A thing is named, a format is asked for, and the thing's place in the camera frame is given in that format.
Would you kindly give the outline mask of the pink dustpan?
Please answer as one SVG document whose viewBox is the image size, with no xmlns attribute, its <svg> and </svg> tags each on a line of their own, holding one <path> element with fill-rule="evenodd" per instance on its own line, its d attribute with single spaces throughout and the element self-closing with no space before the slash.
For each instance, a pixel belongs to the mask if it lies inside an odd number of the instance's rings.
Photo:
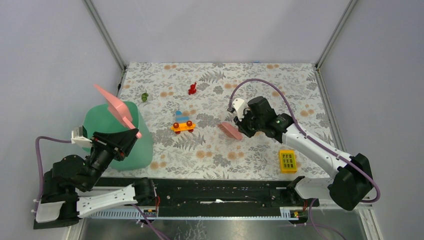
<svg viewBox="0 0 424 240">
<path fill-rule="evenodd" d="M 129 130 L 136 129 L 132 123 L 133 117 L 127 105 L 115 95 L 109 93 L 99 85 L 94 84 L 93 86 L 106 99 L 108 105 L 107 109 L 116 118 L 116 120 Z"/>
</svg>

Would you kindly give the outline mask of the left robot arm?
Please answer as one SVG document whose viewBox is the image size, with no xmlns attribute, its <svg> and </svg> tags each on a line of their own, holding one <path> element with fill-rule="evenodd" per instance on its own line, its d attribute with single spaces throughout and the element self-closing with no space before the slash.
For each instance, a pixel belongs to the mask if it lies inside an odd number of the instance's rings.
<svg viewBox="0 0 424 240">
<path fill-rule="evenodd" d="M 95 131 L 87 137 L 83 126 L 71 132 L 70 143 L 89 148 L 89 155 L 71 154 L 54 163 L 47 172 L 40 171 L 40 191 L 35 200 L 33 229 L 53 229 L 77 224 L 94 213 L 113 207 L 140 204 L 148 206 L 156 198 L 154 183 L 141 178 L 118 190 L 95 196 L 90 192 L 112 161 L 123 161 L 141 138 L 137 128 L 115 133 Z"/>
</svg>

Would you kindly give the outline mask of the pink brush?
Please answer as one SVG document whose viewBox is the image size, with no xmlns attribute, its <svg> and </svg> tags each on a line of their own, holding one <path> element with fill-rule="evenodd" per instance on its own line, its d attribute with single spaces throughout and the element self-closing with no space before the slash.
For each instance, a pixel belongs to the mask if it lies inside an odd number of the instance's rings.
<svg viewBox="0 0 424 240">
<path fill-rule="evenodd" d="M 217 127 L 229 138 L 241 141 L 242 134 L 229 122 L 221 122 Z"/>
</svg>

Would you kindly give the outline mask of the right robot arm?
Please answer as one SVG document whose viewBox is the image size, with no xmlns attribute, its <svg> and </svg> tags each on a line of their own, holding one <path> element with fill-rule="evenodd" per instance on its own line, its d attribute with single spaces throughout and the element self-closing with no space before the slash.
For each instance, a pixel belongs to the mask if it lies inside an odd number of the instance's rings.
<svg viewBox="0 0 424 240">
<path fill-rule="evenodd" d="M 287 191 L 287 201 L 293 206 L 306 199 L 332 200 L 344 210 L 353 210 L 373 189 L 369 160 L 359 153 L 352 156 L 315 138 L 296 125 L 286 113 L 276 114 L 263 96 L 249 102 L 235 98 L 228 109 L 236 112 L 234 123 L 238 131 L 251 138 L 257 132 L 299 151 L 316 163 L 327 178 L 298 177 Z"/>
</svg>

